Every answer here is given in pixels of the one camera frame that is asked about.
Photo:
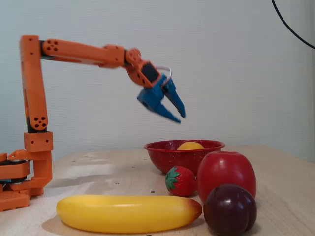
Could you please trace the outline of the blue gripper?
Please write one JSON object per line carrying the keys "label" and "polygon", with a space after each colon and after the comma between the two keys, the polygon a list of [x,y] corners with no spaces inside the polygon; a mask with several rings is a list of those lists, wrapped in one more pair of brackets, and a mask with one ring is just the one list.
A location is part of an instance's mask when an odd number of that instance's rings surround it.
{"label": "blue gripper", "polygon": [[143,88],[139,93],[137,100],[149,111],[154,112],[173,122],[181,123],[166,107],[162,104],[162,99],[166,96],[175,106],[181,117],[186,117],[185,106],[176,92],[172,76],[167,77],[162,73],[161,79],[152,88]]}

